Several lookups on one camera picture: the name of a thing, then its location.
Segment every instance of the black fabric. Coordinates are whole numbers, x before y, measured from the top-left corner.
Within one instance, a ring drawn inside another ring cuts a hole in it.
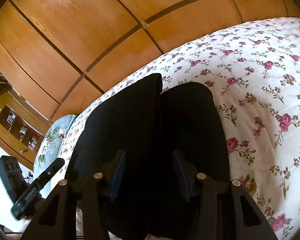
[[[230,181],[226,139],[209,89],[191,82],[161,92],[161,75],[152,74],[100,104],[67,168],[66,179],[83,181],[119,148],[126,150],[118,196],[105,206],[109,231],[124,240],[147,234],[181,240],[191,234],[200,202],[182,198],[173,149],[181,149],[199,172]]]

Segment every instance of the bed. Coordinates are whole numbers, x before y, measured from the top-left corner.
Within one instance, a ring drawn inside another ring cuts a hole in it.
[[[227,139],[231,178],[246,187],[278,239],[291,239],[300,228],[300,18],[214,32],[125,78],[74,120],[58,152],[66,164],[51,189],[64,178],[89,114],[151,73],[161,73],[164,91],[186,82],[211,90]],[[82,226],[80,210],[77,222]]]

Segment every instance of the wooden cabinet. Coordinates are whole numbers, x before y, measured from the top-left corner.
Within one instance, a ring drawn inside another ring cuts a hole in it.
[[[31,170],[48,128],[48,125],[34,118],[10,93],[0,95],[0,146]]]

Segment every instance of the bedspread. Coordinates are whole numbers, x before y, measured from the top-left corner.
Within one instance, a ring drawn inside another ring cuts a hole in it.
[[[300,227],[299,18],[247,22],[214,32],[125,78],[74,121],[59,153],[66,164],[52,188],[64,178],[91,111],[151,73],[162,74],[164,91],[186,82],[200,82],[211,90],[227,139],[232,179],[246,187],[278,239],[290,239]]]

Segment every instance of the floral bedsheet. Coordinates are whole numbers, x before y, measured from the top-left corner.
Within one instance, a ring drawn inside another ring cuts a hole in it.
[[[164,91],[186,82],[211,90],[227,138],[232,179],[250,192],[278,239],[290,239],[300,227],[300,18],[247,22],[214,32],[125,78],[74,121],[59,153],[66,164],[51,187],[64,178],[91,111],[151,73],[162,74]]]

